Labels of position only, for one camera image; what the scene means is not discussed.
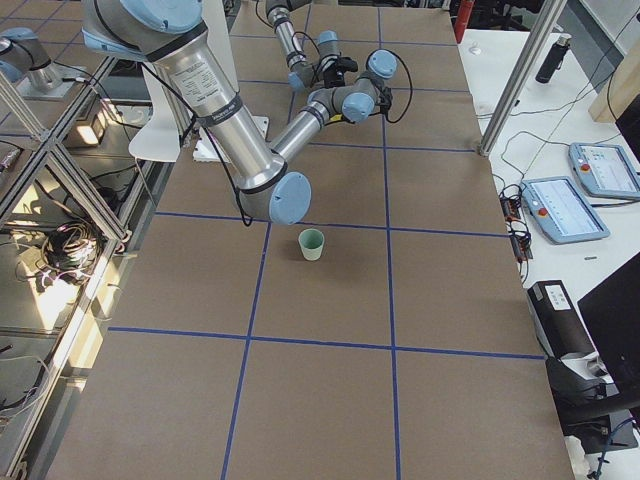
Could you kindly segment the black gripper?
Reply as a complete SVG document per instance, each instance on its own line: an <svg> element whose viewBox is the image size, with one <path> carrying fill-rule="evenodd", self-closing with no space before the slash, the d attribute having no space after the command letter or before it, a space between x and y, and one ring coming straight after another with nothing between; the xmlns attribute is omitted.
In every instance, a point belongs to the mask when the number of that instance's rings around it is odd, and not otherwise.
<svg viewBox="0 0 640 480"><path fill-rule="evenodd" d="M358 63L350 57L337 57L330 60L323 68L323 83L325 87L343 87L346 85L345 74L357 72Z"/></svg>

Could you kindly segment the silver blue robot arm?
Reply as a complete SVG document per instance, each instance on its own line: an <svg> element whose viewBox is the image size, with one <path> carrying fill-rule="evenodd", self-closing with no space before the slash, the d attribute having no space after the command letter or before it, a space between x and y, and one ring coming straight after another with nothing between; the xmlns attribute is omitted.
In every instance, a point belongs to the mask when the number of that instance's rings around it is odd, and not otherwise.
<svg viewBox="0 0 640 480"><path fill-rule="evenodd" d="M374 110L387 111L386 86L397 69L396 56L372 52L354 84L345 72L358 65L342 56L337 36L324 31L317 40L319 59L308 61L290 20L301 1L268 1L265 13L286 56L288 81L310 92L307 104L273 141L266 141L207 43L208 27L200 1L85 1L86 46L105 55L150 62L165 72L198 122L213 134L234 167L231 177L242 214L291 225L306 215L312 198L309 180L291 169L292 159L332 117L357 124Z"/></svg>
<svg viewBox="0 0 640 480"><path fill-rule="evenodd" d="M337 34L326 30L314 40L303 31L294 29L290 14L310 1L266 1L266 21L272 27L279 40L289 68L288 83L294 91L310 90L318 84L324 88L346 85L345 73L357 72L358 64L350 57L341 54ZM318 60L308 59L298 39L309 40L318 54Z"/></svg>

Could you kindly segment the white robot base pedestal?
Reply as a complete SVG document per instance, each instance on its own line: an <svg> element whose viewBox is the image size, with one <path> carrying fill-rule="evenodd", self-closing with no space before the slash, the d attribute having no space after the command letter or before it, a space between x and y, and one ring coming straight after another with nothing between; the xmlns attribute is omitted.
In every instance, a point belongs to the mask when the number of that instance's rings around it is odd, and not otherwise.
<svg viewBox="0 0 640 480"><path fill-rule="evenodd" d="M215 157L251 175L266 167L271 152L239 95L223 3L204 1L202 20L207 32L196 46L204 66L197 69L196 84L204 99L196 102L196 111L210 130L203 137Z"/></svg>

